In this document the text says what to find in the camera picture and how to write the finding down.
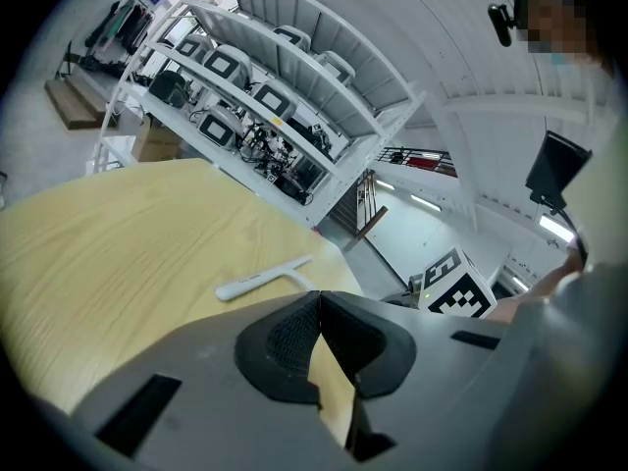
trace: white ceiling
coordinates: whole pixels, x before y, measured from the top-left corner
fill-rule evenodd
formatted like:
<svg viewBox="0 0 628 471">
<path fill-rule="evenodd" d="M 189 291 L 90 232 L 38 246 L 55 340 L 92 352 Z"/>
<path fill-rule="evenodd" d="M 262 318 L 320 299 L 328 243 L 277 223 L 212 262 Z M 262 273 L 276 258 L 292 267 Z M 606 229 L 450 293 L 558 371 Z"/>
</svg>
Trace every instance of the white ceiling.
<svg viewBox="0 0 628 471">
<path fill-rule="evenodd" d="M 546 129 L 594 152 L 606 140 L 609 79 L 594 68 L 556 67 L 528 53 L 526 44 L 516 40 L 511 47 L 502 47 L 487 8 L 491 3 L 507 3 L 511 9 L 512 0 L 319 1 L 362 31 L 407 80 L 417 81 L 442 105 L 488 99 L 478 96 L 498 95 L 500 102 L 528 95 L 526 103 L 516 109 L 448 112 L 455 134 L 445 134 L 443 126 L 435 134 L 431 128 L 434 114 L 422 107 L 408 123 L 413 130 L 398 140 L 412 146 L 414 134 L 416 147 L 430 144 L 439 147 L 434 149 L 448 149 L 456 168 L 463 171 L 458 175 L 467 193 L 496 201 L 508 214 L 534 222 L 543 213 L 529 200 L 524 183 Z M 564 111 L 552 108 L 561 103 L 575 108 L 565 116 Z M 463 143 L 458 151 L 448 144 L 456 138 L 456 144 Z M 496 222 L 494 216 L 480 211 L 477 222 L 511 242 L 511 255 L 517 260 L 511 260 L 513 267 L 524 265 L 530 274 L 542 275 L 564 258 L 538 235 L 526 235 L 513 229 L 512 222 Z"/>
</svg>

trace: shelving unit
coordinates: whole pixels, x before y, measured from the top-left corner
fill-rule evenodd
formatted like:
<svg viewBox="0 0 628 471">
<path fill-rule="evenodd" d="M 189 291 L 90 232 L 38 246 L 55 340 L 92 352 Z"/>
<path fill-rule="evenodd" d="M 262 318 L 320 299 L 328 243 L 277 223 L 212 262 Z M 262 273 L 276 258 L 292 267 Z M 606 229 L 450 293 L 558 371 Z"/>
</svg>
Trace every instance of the shelving unit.
<svg viewBox="0 0 628 471">
<path fill-rule="evenodd" d="M 298 12 L 293 13 L 288 23 L 282 15 L 284 10 L 289 11 L 286 2 L 293 1 L 298 1 L 293 5 L 293 9 L 297 9 Z M 103 122 L 95 162 L 103 162 L 102 154 L 106 152 L 112 153 L 124 166 L 136 163 L 131 157 L 133 136 L 105 135 L 105 128 L 115 102 L 120 97 L 129 96 L 144 112 L 152 114 L 162 124 L 176 132 L 187 144 L 234 180 L 298 222 L 309 227 L 318 225 L 369 163 L 404 126 L 423 102 L 425 93 L 405 82 L 371 42 L 317 2 L 313 0 L 275 0 L 275 2 L 277 7 L 273 14 L 277 23 L 294 26 L 295 23 L 304 22 L 303 13 L 307 9 L 308 16 L 314 11 L 318 13 L 312 36 L 314 52 L 334 50 L 351 65 L 359 58 L 366 58 L 363 63 L 369 66 L 366 71 L 363 68 L 356 69 L 356 79 L 351 88 L 342 85 L 312 56 L 273 33 L 271 26 L 275 23 L 269 20 L 268 13 L 262 16 L 265 20 L 259 19 L 259 12 L 251 12 L 251 19 L 248 19 L 208 3 L 182 0 L 170 9 L 154 29 L 163 28 L 162 24 L 168 19 L 177 19 L 182 13 L 182 6 L 183 12 L 190 10 L 208 36 L 218 43 L 229 44 L 246 52 L 258 67 L 291 86 L 302 101 L 320 112 L 334 131 L 350 141 L 337 162 L 331 162 L 301 134 L 277 118 L 248 93 L 178 51 L 159 43 L 160 36 L 155 32 L 149 34 L 137 49 L 114 91 Z M 239 0 L 238 3 L 240 10 L 246 12 L 246 3 L 242 5 Z M 327 27 L 331 22 L 336 24 L 334 38 L 331 43 L 327 43 L 329 45 L 327 49 L 322 49 L 326 42 L 320 37 L 321 28 L 318 26 Z M 340 44 L 347 41 L 351 42 L 350 51 L 339 48 Z M 129 82 L 130 74 L 146 48 L 159 52 L 181 65 L 189 74 L 194 75 L 203 85 L 213 89 L 233 106 L 244 108 L 256 120 L 263 121 L 267 128 L 289 141 L 303 156 L 323 169 L 326 175 L 314 188 L 311 201 L 303 206 L 285 195 L 264 176 L 256 173 L 250 164 L 243 162 L 237 151 L 222 148 L 198 132 L 196 125 L 189 121 L 187 113 L 164 103 L 149 93 L 147 88 Z M 344 56 L 342 51 L 350 54 L 348 57 Z M 384 77 L 380 75 L 381 71 L 385 71 Z M 96 165 L 94 171 L 102 171 L 102 168 Z"/>
</svg>

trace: fluorescent light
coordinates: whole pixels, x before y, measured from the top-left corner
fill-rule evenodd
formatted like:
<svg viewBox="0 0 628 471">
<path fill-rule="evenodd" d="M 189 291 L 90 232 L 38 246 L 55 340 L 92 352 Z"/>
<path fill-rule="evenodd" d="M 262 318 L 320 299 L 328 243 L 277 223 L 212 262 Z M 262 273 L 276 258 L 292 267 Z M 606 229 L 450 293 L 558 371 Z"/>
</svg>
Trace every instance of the fluorescent light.
<svg viewBox="0 0 628 471">
<path fill-rule="evenodd" d="M 555 222 L 552 218 L 545 215 L 541 217 L 539 224 L 541 225 L 541 227 L 545 227 L 551 233 L 565 239 L 567 242 L 571 242 L 571 240 L 575 236 L 571 231 L 565 229 L 560 223 Z"/>
<path fill-rule="evenodd" d="M 376 182 L 379 183 L 381 186 L 385 186 L 386 188 L 389 188 L 390 190 L 394 190 L 394 186 L 392 186 L 391 184 L 380 182 L 379 180 L 376 180 Z"/>
<path fill-rule="evenodd" d="M 527 291 L 529 289 L 527 286 L 521 283 L 521 281 L 519 281 L 517 278 L 512 278 L 512 281 L 518 284 L 521 287 L 521 289 L 523 289 L 524 291 Z"/>
<path fill-rule="evenodd" d="M 416 195 L 410 195 L 410 196 L 414 200 L 418 200 L 421 204 L 425 204 L 429 208 L 436 209 L 437 211 L 441 211 L 441 206 L 437 206 L 436 204 L 432 204 L 431 202 L 428 202 L 427 200 L 423 200 L 423 199 L 417 197 Z"/>
</svg>

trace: light wood tabletop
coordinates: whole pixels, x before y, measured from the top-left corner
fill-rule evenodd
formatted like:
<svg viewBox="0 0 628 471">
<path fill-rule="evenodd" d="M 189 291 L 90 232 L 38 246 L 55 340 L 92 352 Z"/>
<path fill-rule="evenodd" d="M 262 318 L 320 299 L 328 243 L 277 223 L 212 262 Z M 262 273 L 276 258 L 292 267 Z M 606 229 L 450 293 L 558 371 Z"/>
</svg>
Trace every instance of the light wood tabletop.
<svg viewBox="0 0 628 471">
<path fill-rule="evenodd" d="M 70 412 L 174 328 L 301 291 L 214 288 L 302 255 L 319 289 L 361 294 L 338 248 L 201 160 L 64 183 L 0 214 L 2 341 L 31 392 Z"/>
</svg>

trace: wooden table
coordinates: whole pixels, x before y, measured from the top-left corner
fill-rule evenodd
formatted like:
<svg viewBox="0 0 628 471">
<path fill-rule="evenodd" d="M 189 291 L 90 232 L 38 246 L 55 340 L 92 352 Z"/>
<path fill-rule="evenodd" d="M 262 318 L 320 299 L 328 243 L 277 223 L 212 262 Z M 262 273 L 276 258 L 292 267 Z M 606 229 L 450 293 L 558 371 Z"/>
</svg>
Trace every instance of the wooden table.
<svg viewBox="0 0 628 471">
<path fill-rule="evenodd" d="M 201 160 L 64 183 L 0 214 L 2 341 L 25 387 L 70 412 L 172 329 L 291 294 L 214 287 L 312 254 L 320 289 L 361 294 L 338 248 Z"/>
</svg>

